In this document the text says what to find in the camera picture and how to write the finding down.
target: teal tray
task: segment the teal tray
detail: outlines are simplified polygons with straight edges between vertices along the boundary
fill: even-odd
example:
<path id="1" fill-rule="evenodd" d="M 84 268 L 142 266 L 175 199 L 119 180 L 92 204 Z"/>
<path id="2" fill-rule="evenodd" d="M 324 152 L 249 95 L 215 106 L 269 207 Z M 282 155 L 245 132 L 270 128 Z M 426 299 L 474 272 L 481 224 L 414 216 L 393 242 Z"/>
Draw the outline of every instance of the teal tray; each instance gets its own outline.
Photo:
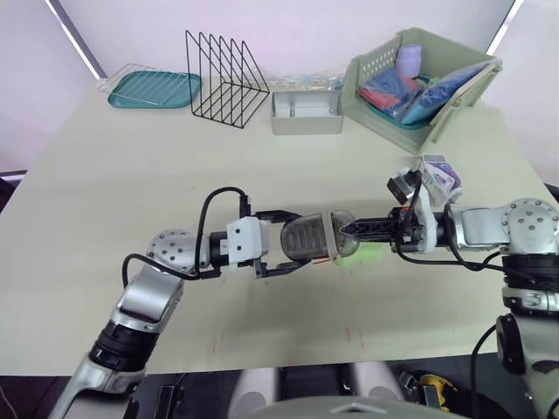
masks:
<path id="1" fill-rule="evenodd" d="M 109 94 L 108 103 L 127 109 L 175 109 L 189 105 L 201 86 L 202 80 L 197 74 L 131 72 Z"/>
<path id="2" fill-rule="evenodd" d="M 423 128 L 426 127 L 429 124 L 428 120 L 421 120 L 419 122 L 416 122 L 415 124 L 410 124 L 410 125 L 405 125 L 405 124 L 401 124 L 400 122 L 398 122 L 397 120 L 395 120 L 394 118 L 391 118 L 390 116 L 388 116 L 386 113 L 379 111 L 378 109 L 376 109 L 374 106 L 372 106 L 369 102 L 367 102 L 367 106 L 369 107 L 369 110 L 376 113 L 378 116 L 380 116 L 381 118 L 387 120 L 388 122 L 392 123 L 393 125 L 395 125 L 398 128 L 402 128 L 402 129 L 419 129 L 419 128 Z"/>

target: black cable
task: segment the black cable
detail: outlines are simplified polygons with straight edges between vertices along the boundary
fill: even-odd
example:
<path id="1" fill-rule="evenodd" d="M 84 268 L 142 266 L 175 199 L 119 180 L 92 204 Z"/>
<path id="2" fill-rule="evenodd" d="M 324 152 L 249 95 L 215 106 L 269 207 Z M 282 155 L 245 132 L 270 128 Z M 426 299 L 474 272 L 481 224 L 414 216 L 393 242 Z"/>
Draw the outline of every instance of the black cable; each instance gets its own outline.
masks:
<path id="1" fill-rule="evenodd" d="M 175 271 L 174 269 L 171 269 L 165 266 L 164 264 L 158 264 L 154 259 L 148 258 L 147 256 L 143 256 L 139 253 L 130 253 L 122 261 L 122 284 L 124 285 L 124 288 L 128 286 L 128 264 L 132 259 L 140 260 L 144 264 L 153 266 L 154 268 L 158 269 L 161 272 L 166 272 L 166 273 L 170 273 L 171 275 L 175 275 L 180 279 L 186 279 L 186 280 L 197 279 L 196 277 L 192 277 L 191 275 L 188 275 L 186 273 Z"/>
<path id="2" fill-rule="evenodd" d="M 532 275 L 528 275 L 527 273 L 524 272 L 520 272 L 514 269 L 510 269 L 510 268 L 504 268 L 502 266 L 498 266 L 496 264 L 488 264 L 488 263 L 477 263 L 477 262 L 466 262 L 459 254 L 458 249 L 456 248 L 456 244 L 454 243 L 453 237 L 452 237 L 452 224 L 451 224 L 451 218 L 449 215 L 450 212 L 450 203 L 448 203 L 447 205 L 445 205 L 445 210 L 443 213 L 443 220 L 445 223 L 445 234 L 446 234 L 446 240 L 448 242 L 449 247 L 451 248 L 451 252 L 454 255 L 454 257 L 459 261 L 459 263 L 464 266 L 466 269 L 469 269 L 470 271 L 482 271 L 484 269 L 492 269 L 494 271 L 501 271 L 506 273 L 507 275 L 513 276 L 513 277 L 517 277 L 517 278 L 524 278 L 528 281 L 533 281 L 534 277 Z"/>
<path id="3" fill-rule="evenodd" d="M 200 220 L 198 221 L 198 233 L 196 236 L 196 249 L 195 249 L 195 259 L 194 259 L 194 273 L 196 277 L 200 276 L 200 248 L 202 247 L 202 237 L 204 235 L 204 223 L 206 221 L 206 213 L 208 212 L 208 207 L 210 206 L 211 200 L 224 192 L 237 192 L 239 194 L 239 217 L 250 215 L 250 206 L 248 203 L 248 195 L 239 188 L 232 186 L 226 186 L 224 188 L 219 188 L 211 192 L 204 201 L 202 205 L 202 210 L 200 211 Z"/>
<path id="4" fill-rule="evenodd" d="M 143 256 L 139 253 L 131 253 L 124 258 L 122 261 L 122 286 L 126 288 L 128 286 L 128 265 L 131 260 L 137 259 L 142 261 L 144 264 L 149 264 L 150 266 L 158 269 L 161 272 L 166 272 L 171 275 L 175 275 L 180 279 L 185 279 L 188 281 L 200 279 L 200 247 L 202 246 L 202 237 L 204 235 L 204 223 L 206 218 L 206 213 L 208 212 L 208 206 L 210 205 L 211 200 L 214 196 L 219 195 L 223 192 L 237 192 L 240 196 L 239 198 L 239 217 L 249 216 L 251 214 L 251 206 L 248 202 L 248 195 L 239 188 L 234 188 L 232 186 L 226 186 L 224 188 L 219 188 L 211 192 L 211 194 L 206 197 L 204 201 L 204 205 L 202 206 L 202 210 L 200 212 L 200 221 L 198 222 L 198 233 L 196 237 L 196 249 L 195 249 L 195 262 L 194 262 L 194 275 L 190 275 L 187 273 L 182 273 L 179 271 L 175 271 L 163 264 L 157 263 L 152 258 L 148 258 Z"/>
<path id="5" fill-rule="evenodd" d="M 481 264 L 488 264 L 489 261 L 491 261 L 494 258 L 497 258 L 500 255 L 499 251 L 496 251 L 495 253 L 490 254 L 487 258 L 483 259 L 483 262 L 481 262 Z"/>
<path id="6" fill-rule="evenodd" d="M 413 196 L 411 197 L 410 207 L 408 208 L 408 211 L 405 214 L 404 221 L 402 222 L 402 226 L 400 227 L 400 230 L 397 233 L 396 252 L 397 252 L 397 254 L 400 258 L 402 258 L 406 262 L 410 262 L 412 264 L 454 264 L 454 265 L 459 265 L 460 264 L 459 262 L 456 262 L 456 261 L 453 261 L 453 260 L 413 259 L 413 258 L 409 258 L 408 256 L 404 255 L 404 253 L 402 252 L 401 243 L 404 241 L 405 228 L 407 227 L 408 222 L 411 219 L 411 214 L 413 213 L 413 211 L 416 207 L 416 203 L 418 202 L 418 198 L 419 198 L 419 190 L 421 189 L 421 172 L 416 171 L 415 176 L 417 177 L 416 178 L 416 185 L 415 185 L 416 189 L 414 190 Z"/>
<path id="7" fill-rule="evenodd" d="M 495 331 L 496 325 L 492 325 L 491 327 L 489 327 L 487 329 L 487 331 L 485 333 L 483 333 L 483 336 L 481 336 L 480 340 L 478 340 L 478 343 L 475 344 L 475 348 L 473 349 L 472 352 L 472 356 L 470 357 L 470 387 L 471 387 L 471 403 L 472 403 L 472 418 L 473 419 L 479 419 L 480 417 L 480 405 L 479 405 L 479 400 L 478 400 L 478 391 L 477 391 L 477 385 L 476 385 L 476 378 L 475 378 L 475 362 L 476 362 L 476 358 L 478 356 L 478 352 L 481 349 L 481 345 L 483 345 L 483 342 L 485 342 L 487 340 L 487 338 L 489 337 L 489 335 L 491 333 L 493 333 Z"/>
<path id="8" fill-rule="evenodd" d="M 445 223 L 445 234 L 446 234 L 446 241 L 449 244 L 449 247 L 451 248 L 451 252 L 454 255 L 454 257 L 457 260 L 426 260 L 426 259 L 413 259 L 410 258 L 406 255 L 404 255 L 404 253 L 402 252 L 402 248 L 401 248 L 401 243 L 404 241 L 404 232 L 405 232 L 405 228 L 408 225 L 408 222 L 410 221 L 411 218 L 411 214 L 414 212 L 415 210 L 415 206 L 416 203 L 418 201 L 419 198 L 419 190 L 421 189 L 422 183 L 421 183 L 421 172 L 416 171 L 414 172 L 415 176 L 416 176 L 416 189 L 413 192 L 413 196 L 411 198 L 411 202 L 410 202 L 410 207 L 408 208 L 408 211 L 406 212 L 406 215 L 404 217 L 404 221 L 402 223 L 402 226 L 397 234 L 397 240 L 396 240 L 396 251 L 398 256 L 405 260 L 406 262 L 410 262 L 413 264 L 440 264 L 440 265 L 455 265 L 455 266 L 464 266 L 465 268 L 469 269 L 470 271 L 482 271 L 484 269 L 492 269 L 494 271 L 501 271 L 504 272 L 508 275 L 511 275 L 513 277 L 517 277 L 517 278 L 524 278 L 526 280 L 529 281 L 534 281 L 534 277 L 532 277 L 531 275 L 528 275 L 526 273 L 523 272 L 519 272 L 513 269 L 509 269 L 509 268 L 504 268 L 502 266 L 498 266 L 496 264 L 488 264 L 487 262 L 489 260 L 491 260 L 492 258 L 494 258 L 495 254 L 489 255 L 489 257 L 483 261 L 483 263 L 477 263 L 477 262 L 468 262 L 465 261 L 459 254 L 458 249 L 456 248 L 456 244 L 454 243 L 454 237 L 452 236 L 452 225 L 451 225 L 451 219 L 449 216 L 449 211 L 450 211 L 450 204 L 447 204 L 445 206 L 445 211 L 443 214 L 443 220 Z"/>
<path id="9" fill-rule="evenodd" d="M 184 378 L 186 378 L 187 373 L 182 373 L 180 377 L 178 377 L 178 380 L 176 380 L 175 382 L 175 387 L 180 386 L 181 384 L 183 384 Z"/>
<path id="10" fill-rule="evenodd" d="M 54 377 L 52 381 L 49 383 L 49 385 L 46 386 L 43 394 L 38 398 L 37 404 L 35 405 L 35 409 L 31 414 L 31 419 L 35 419 L 37 417 L 37 413 L 39 412 L 39 408 L 41 407 L 41 404 L 43 404 L 43 400 L 45 399 L 46 395 L 48 395 L 49 391 L 51 391 L 52 386 L 54 386 L 54 383 L 57 381 L 58 378 L 59 377 Z"/>
<path id="11" fill-rule="evenodd" d="M 556 399 L 549 407 L 548 417 L 546 419 L 557 419 L 557 417 L 559 417 L 553 413 L 557 406 L 559 406 L 559 399 Z"/>

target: snack package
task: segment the snack package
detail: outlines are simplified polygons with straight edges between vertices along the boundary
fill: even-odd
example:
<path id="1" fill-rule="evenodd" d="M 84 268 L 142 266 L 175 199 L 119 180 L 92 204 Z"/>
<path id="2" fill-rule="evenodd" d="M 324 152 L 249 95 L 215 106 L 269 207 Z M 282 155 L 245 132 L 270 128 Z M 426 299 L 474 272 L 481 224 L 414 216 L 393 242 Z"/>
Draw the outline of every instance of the snack package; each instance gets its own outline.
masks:
<path id="1" fill-rule="evenodd" d="M 462 182 L 443 155 L 423 155 L 419 171 L 433 207 L 455 203 L 462 196 Z"/>
<path id="2" fill-rule="evenodd" d="M 399 120 L 408 105 L 422 92 L 412 79 L 402 75 L 395 67 L 388 67 L 365 81 L 359 95 L 372 106 Z"/>
<path id="3" fill-rule="evenodd" d="M 427 87 L 408 107 L 401 122 L 405 125 L 413 125 L 420 121 L 430 120 L 458 89 L 492 62 L 492 60 L 483 61 L 460 68 Z"/>

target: wire rack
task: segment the wire rack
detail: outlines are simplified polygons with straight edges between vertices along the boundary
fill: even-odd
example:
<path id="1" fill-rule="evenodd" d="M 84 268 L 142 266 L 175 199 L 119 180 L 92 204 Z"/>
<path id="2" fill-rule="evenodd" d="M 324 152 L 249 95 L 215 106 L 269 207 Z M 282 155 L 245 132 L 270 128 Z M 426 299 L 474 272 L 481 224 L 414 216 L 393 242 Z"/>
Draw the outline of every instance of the wire rack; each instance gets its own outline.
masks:
<path id="1" fill-rule="evenodd" d="M 266 100 L 270 89 L 245 41 L 240 47 L 234 39 L 202 32 L 185 32 L 188 72 L 200 74 L 205 88 L 192 113 L 232 127 L 244 128 Z"/>
<path id="2" fill-rule="evenodd" d="M 180 72 L 126 64 L 113 77 L 105 79 L 99 91 L 150 105 L 162 105 L 187 79 L 190 80 Z"/>

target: black wire file holder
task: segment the black wire file holder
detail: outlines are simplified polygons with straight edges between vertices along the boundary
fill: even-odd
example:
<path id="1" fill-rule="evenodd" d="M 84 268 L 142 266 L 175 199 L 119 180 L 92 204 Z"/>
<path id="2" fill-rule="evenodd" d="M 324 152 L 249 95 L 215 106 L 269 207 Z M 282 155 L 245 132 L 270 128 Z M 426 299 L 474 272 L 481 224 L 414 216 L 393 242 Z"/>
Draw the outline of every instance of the black wire file holder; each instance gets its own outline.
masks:
<path id="1" fill-rule="evenodd" d="M 270 89 L 245 41 L 223 37 L 195 37 L 185 32 L 188 73 L 199 71 L 200 96 L 190 103 L 196 116 L 244 128 L 264 103 Z"/>

